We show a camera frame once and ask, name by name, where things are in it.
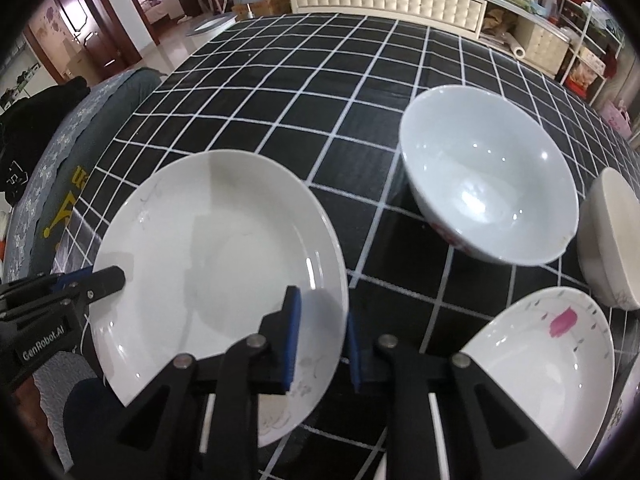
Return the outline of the plain white plate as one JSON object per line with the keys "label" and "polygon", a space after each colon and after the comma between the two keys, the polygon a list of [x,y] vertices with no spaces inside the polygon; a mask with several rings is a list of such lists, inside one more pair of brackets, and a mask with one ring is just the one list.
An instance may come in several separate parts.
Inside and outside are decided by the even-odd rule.
{"label": "plain white plate", "polygon": [[94,262],[109,266],[125,286],[90,306],[89,323],[120,402],[174,356],[209,358],[256,333],[291,286],[302,294],[293,383],[260,398],[259,443],[289,434],[326,393],[346,332],[346,269],[328,214],[291,170],[235,150],[173,162],[115,214]]}

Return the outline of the cream white bowl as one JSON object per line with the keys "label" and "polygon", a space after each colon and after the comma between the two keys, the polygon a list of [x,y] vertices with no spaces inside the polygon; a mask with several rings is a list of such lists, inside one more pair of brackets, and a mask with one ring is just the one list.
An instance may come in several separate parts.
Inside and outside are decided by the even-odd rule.
{"label": "cream white bowl", "polygon": [[606,167],[580,206],[580,270],[609,308],[639,309],[639,200],[626,179]]}

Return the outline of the white bowl blue tint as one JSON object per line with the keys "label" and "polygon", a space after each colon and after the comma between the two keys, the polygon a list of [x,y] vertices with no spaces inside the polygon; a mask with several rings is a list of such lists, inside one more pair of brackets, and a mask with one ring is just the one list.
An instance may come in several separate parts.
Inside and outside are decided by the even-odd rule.
{"label": "white bowl blue tint", "polygon": [[576,235],[577,190],[562,152],[497,93],[460,84],[426,90],[402,113],[398,141],[423,217],[460,252],[541,266]]}

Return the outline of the white plate pink petals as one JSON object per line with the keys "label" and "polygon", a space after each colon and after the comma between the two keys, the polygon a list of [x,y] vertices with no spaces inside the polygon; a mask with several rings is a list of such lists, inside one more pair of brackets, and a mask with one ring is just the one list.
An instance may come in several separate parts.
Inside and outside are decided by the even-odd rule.
{"label": "white plate pink petals", "polygon": [[537,290],[462,352],[580,466],[608,411],[615,373],[610,326],[590,296],[570,287]]}

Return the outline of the grey floral sofa cover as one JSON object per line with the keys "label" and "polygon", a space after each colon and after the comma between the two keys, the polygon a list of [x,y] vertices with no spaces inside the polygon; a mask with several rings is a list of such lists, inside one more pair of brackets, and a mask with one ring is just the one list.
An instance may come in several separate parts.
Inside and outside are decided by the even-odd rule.
{"label": "grey floral sofa cover", "polygon": [[160,84],[149,67],[89,87],[77,76],[21,99],[1,115],[5,283],[50,273],[75,204],[107,145]]}

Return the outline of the dark wooden door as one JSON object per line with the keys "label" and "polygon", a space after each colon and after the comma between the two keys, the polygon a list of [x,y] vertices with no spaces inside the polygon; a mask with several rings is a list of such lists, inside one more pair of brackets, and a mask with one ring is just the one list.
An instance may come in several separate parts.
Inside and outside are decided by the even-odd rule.
{"label": "dark wooden door", "polygon": [[106,0],[42,0],[24,35],[57,82],[81,76],[93,86],[132,64],[132,44]]}

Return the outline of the white mop bucket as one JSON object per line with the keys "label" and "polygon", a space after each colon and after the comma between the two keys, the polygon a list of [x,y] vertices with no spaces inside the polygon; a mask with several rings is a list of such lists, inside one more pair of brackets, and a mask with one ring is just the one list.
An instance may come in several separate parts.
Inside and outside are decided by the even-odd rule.
{"label": "white mop bucket", "polygon": [[192,26],[186,36],[219,35],[236,23],[236,14],[233,12],[212,16],[200,24]]}

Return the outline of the black white grid tablecloth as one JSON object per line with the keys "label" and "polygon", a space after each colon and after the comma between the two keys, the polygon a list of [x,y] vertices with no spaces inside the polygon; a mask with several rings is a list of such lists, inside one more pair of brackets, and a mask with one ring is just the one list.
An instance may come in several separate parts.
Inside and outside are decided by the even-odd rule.
{"label": "black white grid tablecloth", "polygon": [[237,148],[310,186],[340,239],[352,305],[432,356],[461,349],[537,289],[584,288],[574,248],[538,268],[498,266],[456,252],[423,220],[398,125],[412,98],[442,84],[496,92],[533,117],[579,194],[608,167],[638,184],[638,155],[592,108],[476,42],[382,18],[258,18],[197,50],[131,115],[87,180],[55,264],[92,263],[116,211],[155,171],[189,153]]}

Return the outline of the pink shopping bag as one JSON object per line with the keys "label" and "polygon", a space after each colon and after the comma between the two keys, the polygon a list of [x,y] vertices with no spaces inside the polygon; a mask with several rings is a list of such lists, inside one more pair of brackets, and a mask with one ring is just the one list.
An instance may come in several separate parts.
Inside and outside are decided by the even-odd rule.
{"label": "pink shopping bag", "polygon": [[629,140],[631,138],[632,131],[627,113],[621,112],[613,102],[605,101],[600,109],[600,115],[623,139]]}

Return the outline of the white paper roll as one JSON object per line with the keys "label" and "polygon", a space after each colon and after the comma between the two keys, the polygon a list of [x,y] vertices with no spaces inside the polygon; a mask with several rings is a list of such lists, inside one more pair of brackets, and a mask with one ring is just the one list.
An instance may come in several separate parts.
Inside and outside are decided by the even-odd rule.
{"label": "white paper roll", "polygon": [[524,60],[526,57],[526,51],[524,47],[516,40],[510,32],[504,32],[501,35],[502,41],[509,47],[512,55],[517,60]]}

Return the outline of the cream tufted TV cabinet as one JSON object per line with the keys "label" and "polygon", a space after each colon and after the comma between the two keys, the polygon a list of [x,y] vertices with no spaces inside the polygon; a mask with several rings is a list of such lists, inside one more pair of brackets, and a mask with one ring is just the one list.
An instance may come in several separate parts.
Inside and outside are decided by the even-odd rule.
{"label": "cream tufted TV cabinet", "polygon": [[555,76],[570,48],[570,38],[549,21],[508,0],[290,0],[292,11],[344,12],[398,18],[435,27],[474,41],[484,40],[510,54],[504,32],[526,51],[523,61]]}

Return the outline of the white metal shelf rack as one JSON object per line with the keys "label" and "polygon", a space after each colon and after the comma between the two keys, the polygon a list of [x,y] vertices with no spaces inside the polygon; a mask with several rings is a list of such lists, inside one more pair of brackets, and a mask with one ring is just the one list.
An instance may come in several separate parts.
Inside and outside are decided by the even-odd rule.
{"label": "white metal shelf rack", "polygon": [[562,81],[575,73],[575,66],[588,68],[590,83],[573,86],[593,105],[615,75],[625,35],[601,0],[560,0],[558,19],[560,29],[570,36],[570,62]]}

